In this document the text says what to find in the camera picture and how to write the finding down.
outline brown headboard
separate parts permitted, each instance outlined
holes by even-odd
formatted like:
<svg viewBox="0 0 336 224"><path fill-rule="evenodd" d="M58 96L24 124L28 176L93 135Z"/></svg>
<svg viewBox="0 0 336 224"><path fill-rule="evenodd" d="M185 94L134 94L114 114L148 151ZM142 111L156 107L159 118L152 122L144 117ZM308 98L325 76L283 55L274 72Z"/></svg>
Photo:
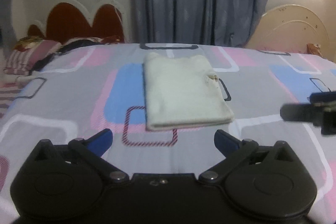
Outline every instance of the brown headboard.
<svg viewBox="0 0 336 224"><path fill-rule="evenodd" d="M74 37L110 37L117 35L124 41L124 32L118 15L122 14L111 4L104 4L97 10L92 27L82 12L74 5L61 2L54 6L46 22L46 35L40 28L32 24L28 28L28 35L38 35L45 39L65 43Z"/></svg>

